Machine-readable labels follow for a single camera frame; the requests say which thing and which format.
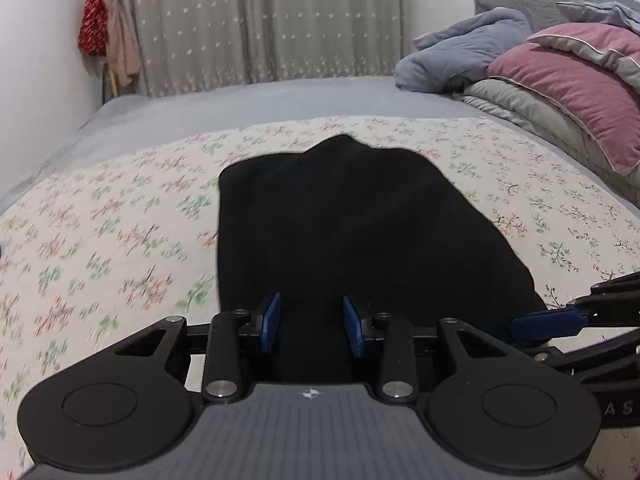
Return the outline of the black sweatpants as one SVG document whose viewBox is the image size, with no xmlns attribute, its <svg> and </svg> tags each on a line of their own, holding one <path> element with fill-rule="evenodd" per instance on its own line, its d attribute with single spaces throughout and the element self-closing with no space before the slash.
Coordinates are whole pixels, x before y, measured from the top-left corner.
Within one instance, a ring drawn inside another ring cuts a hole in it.
<svg viewBox="0 0 640 480">
<path fill-rule="evenodd" d="M 218 184 L 219 304 L 281 299 L 281 379 L 359 379 L 345 300 L 417 326 L 450 316 L 501 339 L 544 308 L 506 238 L 418 153 L 341 134 L 236 162 Z"/>
</svg>

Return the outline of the floral bed sheet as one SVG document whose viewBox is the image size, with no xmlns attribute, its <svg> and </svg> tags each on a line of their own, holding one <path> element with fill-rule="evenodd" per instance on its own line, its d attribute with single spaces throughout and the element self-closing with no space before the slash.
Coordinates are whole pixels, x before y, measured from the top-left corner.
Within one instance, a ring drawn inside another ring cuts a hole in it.
<svg viewBox="0 0 640 480">
<path fill-rule="evenodd" d="M 171 314 L 218 310 L 218 177 L 337 134 L 427 157 L 506 237 L 549 307 L 638 270 L 639 220 L 538 140 L 489 119 L 316 118 L 200 134 L 36 185 L 1 218 L 1 474 L 32 462 L 40 380 Z"/>
</svg>

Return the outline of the grey bed blanket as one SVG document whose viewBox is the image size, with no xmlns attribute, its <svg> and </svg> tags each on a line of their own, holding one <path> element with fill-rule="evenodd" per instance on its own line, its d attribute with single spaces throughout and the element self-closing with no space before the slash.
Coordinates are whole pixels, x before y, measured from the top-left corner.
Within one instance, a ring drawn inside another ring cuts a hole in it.
<svg viewBox="0 0 640 480">
<path fill-rule="evenodd" d="M 434 94 L 398 90 L 390 77 L 301 79 L 218 88 L 152 99 L 124 96 L 103 105 L 81 127 L 44 151 L 14 185 L 1 185 L 6 211 L 51 174 L 221 130 L 270 122 L 342 116 L 481 118 L 476 108 Z"/>
</svg>

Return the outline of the light blue grey bedding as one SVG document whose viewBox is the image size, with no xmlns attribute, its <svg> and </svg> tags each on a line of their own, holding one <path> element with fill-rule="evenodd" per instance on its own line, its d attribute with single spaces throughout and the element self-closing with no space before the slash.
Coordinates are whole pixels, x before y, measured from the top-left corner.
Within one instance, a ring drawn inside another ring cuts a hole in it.
<svg viewBox="0 0 640 480">
<path fill-rule="evenodd" d="M 640 35 L 640 14 L 615 1 L 608 2 L 558 2 L 564 18 L 574 23 L 607 24 L 626 28 Z"/>
</svg>

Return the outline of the blue crumpled quilt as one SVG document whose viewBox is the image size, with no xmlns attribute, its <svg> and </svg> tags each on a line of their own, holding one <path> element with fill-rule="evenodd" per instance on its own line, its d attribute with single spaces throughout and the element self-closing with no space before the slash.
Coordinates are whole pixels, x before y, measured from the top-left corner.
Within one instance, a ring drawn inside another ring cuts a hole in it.
<svg viewBox="0 0 640 480">
<path fill-rule="evenodd" d="M 461 91 L 484 79 L 490 63 L 531 34 L 522 12 L 495 8 L 416 37 L 414 51 L 396 64 L 396 87 L 436 94 Z"/>
</svg>

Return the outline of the pink hanging garment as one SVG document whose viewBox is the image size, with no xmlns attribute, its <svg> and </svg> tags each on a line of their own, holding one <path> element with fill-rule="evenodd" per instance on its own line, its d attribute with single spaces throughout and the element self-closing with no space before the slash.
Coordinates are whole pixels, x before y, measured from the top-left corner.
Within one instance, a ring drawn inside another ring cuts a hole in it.
<svg viewBox="0 0 640 480">
<path fill-rule="evenodd" d="M 128 87 L 140 72 L 141 60 L 125 9 L 118 0 L 113 0 L 107 7 L 106 30 L 108 67 L 114 73 L 119 87 Z"/>
</svg>

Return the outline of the grey pillow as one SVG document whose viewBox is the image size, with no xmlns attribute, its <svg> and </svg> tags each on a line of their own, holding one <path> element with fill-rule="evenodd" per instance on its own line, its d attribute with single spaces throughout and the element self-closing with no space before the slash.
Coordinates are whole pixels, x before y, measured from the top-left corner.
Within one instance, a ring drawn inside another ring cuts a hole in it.
<svg viewBox="0 0 640 480">
<path fill-rule="evenodd" d="M 559 2 L 607 2 L 616 1 L 639 10 L 637 0 L 473 0 L 476 14 L 487 12 L 495 8 L 509 8 L 522 12 L 533 32 L 539 32 L 553 25 L 566 23 L 567 18 L 558 8 Z"/>
</svg>

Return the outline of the grey star curtain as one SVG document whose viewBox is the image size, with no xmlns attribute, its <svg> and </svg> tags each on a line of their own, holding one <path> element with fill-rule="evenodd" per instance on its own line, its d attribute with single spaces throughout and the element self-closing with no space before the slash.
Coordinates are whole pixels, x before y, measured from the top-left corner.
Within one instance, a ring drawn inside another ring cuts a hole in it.
<svg viewBox="0 0 640 480">
<path fill-rule="evenodd" d="M 235 84 L 387 76 L 410 50 L 409 0 L 117 0 L 152 98 Z"/>
</svg>

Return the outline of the red floral hanging garment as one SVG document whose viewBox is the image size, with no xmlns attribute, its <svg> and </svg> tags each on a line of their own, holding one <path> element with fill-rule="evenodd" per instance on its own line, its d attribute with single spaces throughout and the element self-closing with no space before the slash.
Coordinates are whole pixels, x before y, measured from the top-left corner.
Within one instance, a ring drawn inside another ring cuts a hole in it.
<svg viewBox="0 0 640 480">
<path fill-rule="evenodd" d="M 107 44 L 105 0 L 86 0 L 78 32 L 78 49 L 85 56 L 103 56 Z"/>
</svg>

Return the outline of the dark items by wall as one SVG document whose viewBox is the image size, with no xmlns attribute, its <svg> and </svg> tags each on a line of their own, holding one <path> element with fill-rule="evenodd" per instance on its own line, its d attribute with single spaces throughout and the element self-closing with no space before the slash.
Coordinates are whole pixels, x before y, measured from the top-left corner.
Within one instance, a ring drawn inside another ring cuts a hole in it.
<svg viewBox="0 0 640 480">
<path fill-rule="evenodd" d="M 120 95 L 116 74 L 105 60 L 101 61 L 102 103 L 106 104 Z"/>
</svg>

